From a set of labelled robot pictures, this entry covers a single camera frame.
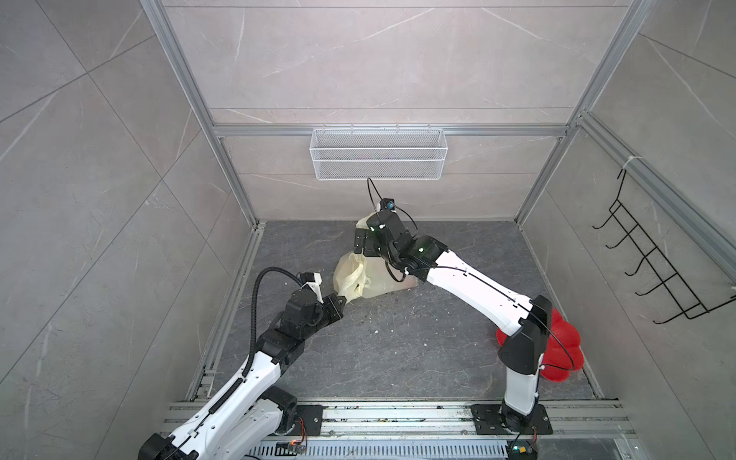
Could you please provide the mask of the translucent yellowish plastic bag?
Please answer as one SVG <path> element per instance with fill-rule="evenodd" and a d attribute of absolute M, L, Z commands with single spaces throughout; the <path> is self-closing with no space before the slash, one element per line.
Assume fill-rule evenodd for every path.
<path fill-rule="evenodd" d="M 363 218 L 357 228 L 368 229 Z M 333 274 L 333 287 L 350 303 L 358 298 L 373 298 L 385 293 L 412 289 L 419 284 L 415 276 L 406 273 L 400 263 L 389 264 L 381 257 L 365 257 L 353 251 L 343 255 Z"/>

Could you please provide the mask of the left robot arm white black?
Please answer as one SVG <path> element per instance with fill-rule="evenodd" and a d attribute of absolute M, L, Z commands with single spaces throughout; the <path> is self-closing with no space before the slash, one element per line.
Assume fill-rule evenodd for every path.
<path fill-rule="evenodd" d="M 241 459 L 264 438 L 303 429 L 297 398 L 276 383 L 305 350 L 306 340 L 341 320 L 346 298 L 295 291 L 285 310 L 256 340 L 248 358 L 218 393 L 169 436 L 155 433 L 140 459 Z"/>

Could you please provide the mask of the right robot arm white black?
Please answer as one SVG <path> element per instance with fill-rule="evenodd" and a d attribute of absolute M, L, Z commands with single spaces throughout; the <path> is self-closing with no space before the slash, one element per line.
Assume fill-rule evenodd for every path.
<path fill-rule="evenodd" d="M 551 302 L 542 295 L 532 299 L 507 289 L 439 240 L 411 234 L 393 210 L 381 210 L 356 225 L 354 251 L 382 258 L 390 274 L 398 271 L 444 289 L 506 335 L 498 350 L 506 367 L 499 417 L 509 431 L 527 431 L 539 402 L 542 362 L 551 335 Z"/>

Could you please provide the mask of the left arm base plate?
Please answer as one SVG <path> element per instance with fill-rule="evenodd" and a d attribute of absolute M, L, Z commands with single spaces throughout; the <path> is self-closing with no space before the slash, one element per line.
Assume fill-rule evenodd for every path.
<path fill-rule="evenodd" d="M 274 432 L 279 436 L 319 436 L 323 425 L 324 406 L 299 404 L 283 412 L 282 421 Z"/>

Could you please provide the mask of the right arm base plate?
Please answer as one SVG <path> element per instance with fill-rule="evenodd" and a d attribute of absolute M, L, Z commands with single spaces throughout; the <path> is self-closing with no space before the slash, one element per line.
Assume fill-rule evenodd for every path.
<path fill-rule="evenodd" d="M 472 404 L 470 410 L 471 420 L 478 435 L 553 433 L 546 408 L 542 404 L 536 404 L 527 415 L 511 410 L 506 404 Z"/>

